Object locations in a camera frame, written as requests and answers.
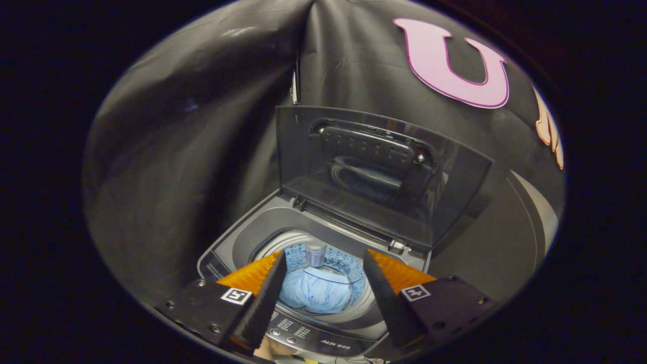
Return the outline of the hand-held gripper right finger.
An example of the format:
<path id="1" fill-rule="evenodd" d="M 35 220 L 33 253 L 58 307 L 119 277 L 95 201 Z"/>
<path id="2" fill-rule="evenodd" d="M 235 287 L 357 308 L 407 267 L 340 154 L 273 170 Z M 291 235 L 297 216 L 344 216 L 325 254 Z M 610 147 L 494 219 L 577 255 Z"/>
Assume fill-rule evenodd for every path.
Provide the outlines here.
<path id="1" fill-rule="evenodd" d="M 398 350 L 433 350 L 481 324 L 499 302 L 455 275 L 435 278 L 366 249 L 363 271 Z"/>

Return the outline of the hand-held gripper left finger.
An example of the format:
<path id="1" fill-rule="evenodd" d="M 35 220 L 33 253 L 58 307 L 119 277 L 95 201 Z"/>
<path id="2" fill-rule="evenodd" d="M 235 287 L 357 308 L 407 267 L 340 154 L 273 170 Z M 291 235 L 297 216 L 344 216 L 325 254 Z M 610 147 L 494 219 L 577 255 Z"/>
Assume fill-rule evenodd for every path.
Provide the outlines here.
<path id="1" fill-rule="evenodd" d="M 197 279 L 156 311 L 208 345 L 252 354 L 265 337 L 287 271 L 280 250 L 219 280 Z"/>

